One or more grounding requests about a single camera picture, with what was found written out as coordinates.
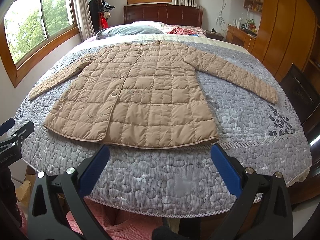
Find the beige quilted jacket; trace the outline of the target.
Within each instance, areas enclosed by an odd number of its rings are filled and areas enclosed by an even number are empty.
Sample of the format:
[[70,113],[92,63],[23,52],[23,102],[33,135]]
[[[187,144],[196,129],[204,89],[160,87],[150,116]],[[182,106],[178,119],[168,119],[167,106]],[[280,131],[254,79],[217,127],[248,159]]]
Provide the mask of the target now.
[[30,100],[71,80],[44,126],[69,139],[146,149],[218,140],[196,78],[204,72],[277,103],[277,91],[211,53],[174,41],[121,43],[87,54],[34,87]]

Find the coat rack with clothes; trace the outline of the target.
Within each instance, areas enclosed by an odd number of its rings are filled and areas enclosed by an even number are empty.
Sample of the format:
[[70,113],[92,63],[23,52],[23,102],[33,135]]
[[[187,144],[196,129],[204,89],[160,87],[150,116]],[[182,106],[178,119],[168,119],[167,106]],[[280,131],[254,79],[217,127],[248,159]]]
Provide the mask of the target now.
[[107,19],[115,6],[108,4],[106,0],[90,0],[88,6],[94,32],[108,28]]

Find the cardboard box on floor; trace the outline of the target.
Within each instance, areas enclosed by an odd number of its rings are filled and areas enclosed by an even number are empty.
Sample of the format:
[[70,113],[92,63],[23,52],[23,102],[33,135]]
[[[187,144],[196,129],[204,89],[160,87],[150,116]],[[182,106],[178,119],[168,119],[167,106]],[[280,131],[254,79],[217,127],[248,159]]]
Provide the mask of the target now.
[[25,207],[29,207],[35,180],[36,175],[27,174],[23,183],[15,190],[17,200],[21,202]]

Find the grey floral quilted bedspread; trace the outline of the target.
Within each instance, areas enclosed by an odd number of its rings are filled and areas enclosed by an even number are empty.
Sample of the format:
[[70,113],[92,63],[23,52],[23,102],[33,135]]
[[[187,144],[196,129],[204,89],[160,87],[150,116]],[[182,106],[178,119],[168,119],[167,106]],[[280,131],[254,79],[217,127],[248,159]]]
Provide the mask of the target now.
[[182,35],[86,41],[44,74],[15,114],[33,122],[22,157],[61,174],[101,144],[110,159],[90,198],[164,217],[204,217],[235,201],[210,157],[219,144],[287,185],[312,164],[302,124],[272,74],[244,48]]

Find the large side window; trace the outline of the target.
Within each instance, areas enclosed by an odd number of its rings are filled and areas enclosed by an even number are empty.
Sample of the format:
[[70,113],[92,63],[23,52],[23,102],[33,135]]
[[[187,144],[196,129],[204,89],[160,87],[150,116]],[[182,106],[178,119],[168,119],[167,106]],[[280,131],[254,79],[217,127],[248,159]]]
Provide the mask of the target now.
[[79,33],[73,0],[13,0],[1,20],[1,61],[14,87]]

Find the dark wooden chair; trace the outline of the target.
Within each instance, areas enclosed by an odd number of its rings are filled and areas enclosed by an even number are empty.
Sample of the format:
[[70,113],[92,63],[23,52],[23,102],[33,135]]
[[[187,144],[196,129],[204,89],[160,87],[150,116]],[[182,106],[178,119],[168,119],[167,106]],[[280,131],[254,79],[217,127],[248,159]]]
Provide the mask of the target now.
[[280,86],[296,111],[308,142],[313,141],[319,135],[319,93],[295,64],[291,64]]

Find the light side curtain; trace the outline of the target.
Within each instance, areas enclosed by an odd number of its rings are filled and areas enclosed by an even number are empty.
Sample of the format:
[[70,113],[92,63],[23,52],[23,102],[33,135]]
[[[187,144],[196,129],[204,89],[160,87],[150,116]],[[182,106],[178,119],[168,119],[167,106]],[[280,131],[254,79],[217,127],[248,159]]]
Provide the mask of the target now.
[[76,22],[83,41],[94,36],[94,29],[89,13],[88,0],[73,0]]

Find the grey pillow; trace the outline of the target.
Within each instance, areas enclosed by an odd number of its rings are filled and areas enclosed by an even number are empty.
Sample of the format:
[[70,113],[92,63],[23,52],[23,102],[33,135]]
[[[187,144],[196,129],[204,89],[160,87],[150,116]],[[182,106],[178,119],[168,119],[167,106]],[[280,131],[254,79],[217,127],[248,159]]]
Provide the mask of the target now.
[[139,35],[139,34],[164,34],[161,30],[148,25],[118,25],[107,29],[100,30],[96,34],[96,40],[103,40],[107,37]]

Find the wooden desk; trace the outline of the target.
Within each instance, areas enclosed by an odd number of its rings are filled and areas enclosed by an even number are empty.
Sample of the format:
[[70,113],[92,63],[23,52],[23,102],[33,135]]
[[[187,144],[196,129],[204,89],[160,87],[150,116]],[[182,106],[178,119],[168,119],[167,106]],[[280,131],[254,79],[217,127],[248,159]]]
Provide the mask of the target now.
[[233,25],[227,27],[226,42],[239,45],[250,53],[253,51],[256,38],[256,36]]

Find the red patterned cloth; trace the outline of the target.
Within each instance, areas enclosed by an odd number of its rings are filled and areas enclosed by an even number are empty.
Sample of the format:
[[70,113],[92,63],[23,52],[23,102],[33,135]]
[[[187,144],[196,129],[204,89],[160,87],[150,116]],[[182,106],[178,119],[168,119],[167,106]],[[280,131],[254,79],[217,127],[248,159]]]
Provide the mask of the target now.
[[191,29],[181,28],[181,27],[176,27],[176,28],[172,29],[171,31],[167,32],[167,34],[198,36],[198,34],[195,31],[193,31]]

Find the dark wooden headboard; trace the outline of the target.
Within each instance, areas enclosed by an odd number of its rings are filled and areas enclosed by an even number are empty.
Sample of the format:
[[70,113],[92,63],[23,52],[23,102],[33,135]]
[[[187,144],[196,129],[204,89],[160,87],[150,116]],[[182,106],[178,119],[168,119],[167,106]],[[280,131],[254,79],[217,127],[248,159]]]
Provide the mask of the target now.
[[124,23],[155,21],[169,25],[202,27],[203,7],[187,7],[169,3],[126,5]]

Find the wooden wardrobe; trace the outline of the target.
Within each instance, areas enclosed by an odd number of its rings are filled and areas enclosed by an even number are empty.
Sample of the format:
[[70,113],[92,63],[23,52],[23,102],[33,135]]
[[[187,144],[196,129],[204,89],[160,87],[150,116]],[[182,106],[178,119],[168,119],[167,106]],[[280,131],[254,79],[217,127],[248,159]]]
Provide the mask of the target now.
[[263,0],[251,54],[281,81],[292,64],[319,84],[319,19],[306,0]]

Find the wall shelf with items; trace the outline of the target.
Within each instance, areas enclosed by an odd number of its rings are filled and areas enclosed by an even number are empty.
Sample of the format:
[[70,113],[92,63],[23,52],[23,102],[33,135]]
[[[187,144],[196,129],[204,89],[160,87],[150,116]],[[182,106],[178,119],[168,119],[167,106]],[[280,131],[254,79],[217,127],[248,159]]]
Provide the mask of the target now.
[[263,2],[264,0],[244,0],[244,8],[249,11],[262,13]]

